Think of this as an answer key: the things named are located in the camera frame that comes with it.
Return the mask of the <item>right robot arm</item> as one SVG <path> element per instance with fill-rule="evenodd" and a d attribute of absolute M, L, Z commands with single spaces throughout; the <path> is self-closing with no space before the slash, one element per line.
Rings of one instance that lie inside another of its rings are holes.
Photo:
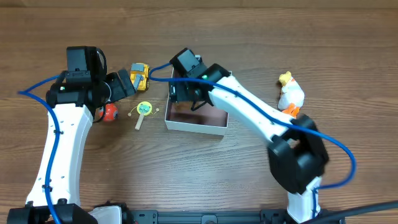
<path fill-rule="evenodd" d="M 245 124 L 266 143 L 271 174 L 288 193 L 287 213 L 296 223 L 320 213 L 318 197 L 328 153 L 320 137 L 290 129 L 290 124 L 311 131 L 316 125 L 308 116 L 294 118 L 274 109 L 247 91 L 232 72 L 214 63 L 207 67 L 200 57 L 184 48 L 170 59 L 174 81 L 169 98 L 174 102 L 209 104 Z"/>

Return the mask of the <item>white plush duck toy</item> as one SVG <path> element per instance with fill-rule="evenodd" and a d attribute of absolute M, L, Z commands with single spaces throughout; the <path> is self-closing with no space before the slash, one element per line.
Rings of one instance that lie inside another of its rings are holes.
<path fill-rule="evenodd" d="M 279 82 L 281 90 L 277 107 L 281 112 L 296 118 L 303 106 L 305 93 L 289 71 L 279 76 Z"/>

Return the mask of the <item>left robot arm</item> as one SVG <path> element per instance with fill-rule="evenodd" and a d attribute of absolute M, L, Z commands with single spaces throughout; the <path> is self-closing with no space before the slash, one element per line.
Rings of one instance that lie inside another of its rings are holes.
<path fill-rule="evenodd" d="M 107 72 L 106 57 L 92 46 L 67 48 L 67 69 L 50 78 L 45 99 L 21 92 L 48 111 L 48 131 L 39 172 L 25 205 L 10 209 L 8 223 L 134 223 L 125 203 L 81 207 L 80 171 L 96 110 L 135 94 L 126 70 Z"/>

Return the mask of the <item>white square box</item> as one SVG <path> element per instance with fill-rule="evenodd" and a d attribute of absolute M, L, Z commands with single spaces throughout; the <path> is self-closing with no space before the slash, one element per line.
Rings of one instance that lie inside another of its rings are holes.
<path fill-rule="evenodd" d="M 169 130 L 223 136 L 228 128 L 229 114 L 209 104 L 191 111 L 188 103 L 172 103 L 168 96 L 164 121 Z"/>

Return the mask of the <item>red ball toy with eye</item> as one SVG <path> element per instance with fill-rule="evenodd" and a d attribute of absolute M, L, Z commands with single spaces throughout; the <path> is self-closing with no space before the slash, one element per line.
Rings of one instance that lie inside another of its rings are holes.
<path fill-rule="evenodd" d="M 99 109 L 99 120 L 105 122 L 115 121 L 118 118 L 118 108 L 114 103 L 108 103 Z"/>

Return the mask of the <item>yellow and blue toy truck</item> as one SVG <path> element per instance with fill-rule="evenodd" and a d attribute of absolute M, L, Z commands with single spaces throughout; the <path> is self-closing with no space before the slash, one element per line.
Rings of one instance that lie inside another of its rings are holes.
<path fill-rule="evenodd" d="M 150 68 L 145 63 L 133 63 L 131 65 L 130 79 L 136 91 L 149 89 Z"/>

